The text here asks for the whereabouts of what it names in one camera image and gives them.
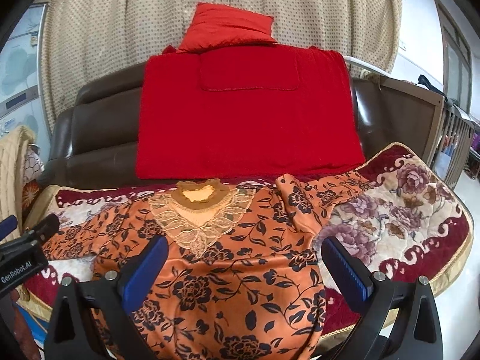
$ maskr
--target white tiled floor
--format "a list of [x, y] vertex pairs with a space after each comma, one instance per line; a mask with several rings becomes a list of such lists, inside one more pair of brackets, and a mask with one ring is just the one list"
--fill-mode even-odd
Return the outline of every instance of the white tiled floor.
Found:
[[[475, 226], [472, 251], [457, 280], [436, 298], [443, 339], [443, 359], [459, 360], [480, 329], [480, 183], [462, 173], [455, 188]], [[390, 333], [391, 327], [382, 331]]]

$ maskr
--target orange garment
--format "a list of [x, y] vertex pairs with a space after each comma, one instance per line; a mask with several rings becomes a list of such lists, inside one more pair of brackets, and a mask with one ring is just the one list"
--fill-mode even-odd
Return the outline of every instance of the orange garment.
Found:
[[311, 241], [336, 204], [368, 188], [354, 171], [275, 186], [179, 183], [63, 228], [44, 250], [49, 260], [97, 254], [103, 274], [165, 234], [169, 258], [133, 314], [159, 358], [303, 360], [326, 312]]

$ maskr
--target folded red blanket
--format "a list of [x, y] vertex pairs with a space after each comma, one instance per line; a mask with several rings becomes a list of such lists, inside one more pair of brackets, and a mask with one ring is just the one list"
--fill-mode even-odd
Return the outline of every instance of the folded red blanket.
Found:
[[237, 46], [147, 62], [141, 179], [326, 175], [363, 162], [335, 51]]

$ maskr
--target metal screw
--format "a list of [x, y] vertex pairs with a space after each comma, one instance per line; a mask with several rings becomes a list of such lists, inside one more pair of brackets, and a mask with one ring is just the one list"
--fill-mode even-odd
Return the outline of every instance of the metal screw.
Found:
[[375, 271], [373, 273], [373, 278], [376, 280], [376, 281], [383, 281], [386, 279], [386, 276], [383, 272], [380, 272], [380, 271]]
[[62, 286], [69, 286], [70, 284], [71, 284], [71, 277], [70, 276], [64, 277], [61, 281]]
[[420, 282], [420, 284], [422, 284], [423, 286], [426, 286], [428, 284], [428, 277], [427, 276], [420, 276], [418, 278], [418, 281]]
[[107, 280], [115, 280], [118, 276], [118, 273], [117, 271], [108, 271], [106, 274], [105, 274], [105, 279]]

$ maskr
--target beige curtain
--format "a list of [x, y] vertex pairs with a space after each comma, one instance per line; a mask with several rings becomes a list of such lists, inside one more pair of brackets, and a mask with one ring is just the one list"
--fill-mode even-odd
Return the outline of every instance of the beige curtain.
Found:
[[401, 0], [50, 0], [42, 82], [50, 127], [84, 84], [178, 46], [198, 1], [272, 15], [282, 44], [338, 50], [391, 71]]

